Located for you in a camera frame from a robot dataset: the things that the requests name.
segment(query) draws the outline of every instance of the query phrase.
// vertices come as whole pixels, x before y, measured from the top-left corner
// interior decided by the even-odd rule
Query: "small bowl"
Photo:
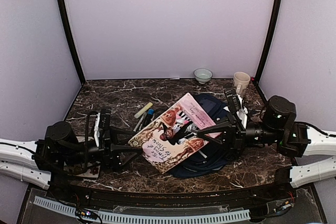
[[[200,83],[200,84],[205,84],[206,82],[210,81],[213,74],[210,70],[205,69],[205,68],[199,68],[194,71],[194,76],[195,79]]]

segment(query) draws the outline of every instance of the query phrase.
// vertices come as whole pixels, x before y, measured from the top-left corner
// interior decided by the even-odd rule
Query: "marker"
[[[136,127],[134,128],[133,131],[137,131],[137,129],[140,127],[140,124],[142,123],[143,119],[145,118],[145,113],[142,114],[142,117],[140,118],[140,120],[138,121]]]
[[[143,120],[142,127],[145,128],[152,121],[154,110],[150,109],[147,112],[145,119]]]
[[[145,113],[151,106],[153,106],[153,103],[149,102],[145,107],[143,107],[137,114],[134,115],[135,118],[139,118],[143,113]]]

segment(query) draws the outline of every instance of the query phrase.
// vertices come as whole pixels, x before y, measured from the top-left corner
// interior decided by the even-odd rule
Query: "yellow marker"
[[[143,113],[145,113],[151,106],[153,106],[153,103],[149,102],[145,107],[143,107],[137,114],[134,115],[135,118],[139,118]]]

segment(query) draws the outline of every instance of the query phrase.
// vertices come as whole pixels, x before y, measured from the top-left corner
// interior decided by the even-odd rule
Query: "illustrated book cover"
[[[130,139],[129,144],[142,147],[146,160],[165,173],[206,145],[207,141],[194,132],[213,125],[213,120],[187,93]]]

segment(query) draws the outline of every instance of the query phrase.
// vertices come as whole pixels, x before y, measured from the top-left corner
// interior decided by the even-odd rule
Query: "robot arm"
[[[94,113],[98,115],[93,139],[89,140],[91,114],[87,118],[85,142],[79,142],[70,124],[63,121],[49,126],[44,140],[19,142],[0,138],[0,172],[47,189],[52,180],[51,173],[79,175],[87,171],[89,162],[98,162],[118,171],[142,153],[141,148],[118,145],[118,134],[133,135],[134,132],[110,126],[110,111],[106,109]],[[122,160],[120,154],[124,152],[133,155]],[[72,174],[64,170],[65,164],[84,164],[84,168]]]
[[[198,136],[241,153],[246,146],[276,144],[277,152],[288,157],[335,155],[305,166],[277,170],[276,183],[290,183],[293,188],[336,176],[336,132],[324,132],[317,127],[295,122],[295,105],[287,99],[274,96],[266,104],[262,122],[242,124],[236,112],[242,113],[241,100],[234,90],[225,91],[230,115],[225,122],[198,131]],[[222,132],[220,139],[207,136]]]

